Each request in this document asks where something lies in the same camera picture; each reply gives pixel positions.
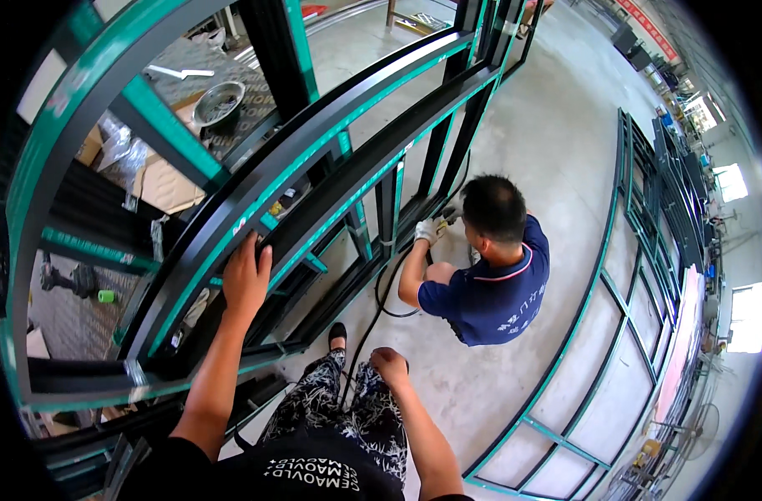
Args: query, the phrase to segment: metal bowl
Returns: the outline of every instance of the metal bowl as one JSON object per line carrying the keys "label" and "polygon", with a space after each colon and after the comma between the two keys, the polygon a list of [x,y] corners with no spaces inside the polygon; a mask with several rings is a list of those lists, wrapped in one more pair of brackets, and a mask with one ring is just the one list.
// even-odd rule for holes
{"label": "metal bowl", "polygon": [[233,114],[245,97],[241,82],[219,83],[206,91],[192,110],[192,121],[199,127],[210,127]]}

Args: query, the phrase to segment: green tape roll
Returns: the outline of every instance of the green tape roll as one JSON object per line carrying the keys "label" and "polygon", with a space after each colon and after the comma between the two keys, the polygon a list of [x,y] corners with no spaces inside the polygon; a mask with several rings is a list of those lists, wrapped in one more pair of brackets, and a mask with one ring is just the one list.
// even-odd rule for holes
{"label": "green tape roll", "polygon": [[97,292],[97,301],[101,303],[113,303],[114,297],[114,291],[107,288]]}

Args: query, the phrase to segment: red banner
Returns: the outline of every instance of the red banner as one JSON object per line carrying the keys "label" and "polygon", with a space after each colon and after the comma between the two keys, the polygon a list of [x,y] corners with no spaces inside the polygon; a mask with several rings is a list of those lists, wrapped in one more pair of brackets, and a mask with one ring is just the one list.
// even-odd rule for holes
{"label": "red banner", "polygon": [[668,62],[672,61],[673,59],[676,59],[678,55],[676,54],[676,51],[673,50],[673,47],[670,46],[668,43],[668,40],[662,36],[662,34],[656,29],[656,26],[651,23],[651,20],[648,19],[648,17],[643,13],[642,10],[640,10],[640,7],[636,6],[633,2],[629,2],[629,0],[616,0],[617,3],[619,3],[624,9],[626,9],[626,12],[628,12],[630,15],[632,15],[636,21],[642,25],[643,28],[646,29],[649,35],[651,35],[651,38],[653,38],[654,42],[656,42],[659,47],[661,47],[662,52],[665,53],[665,57],[667,57]]}

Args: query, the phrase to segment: black and white floral pants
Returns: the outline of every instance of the black and white floral pants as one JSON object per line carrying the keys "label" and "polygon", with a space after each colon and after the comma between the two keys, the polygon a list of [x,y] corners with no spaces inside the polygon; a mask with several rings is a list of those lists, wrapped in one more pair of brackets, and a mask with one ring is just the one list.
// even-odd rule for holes
{"label": "black and white floral pants", "polygon": [[297,386],[281,401],[259,443],[303,429],[334,427],[356,442],[386,473],[406,482],[406,431],[395,399],[368,362],[358,364],[353,403],[339,407],[339,375],[345,350],[333,349],[306,367]]}

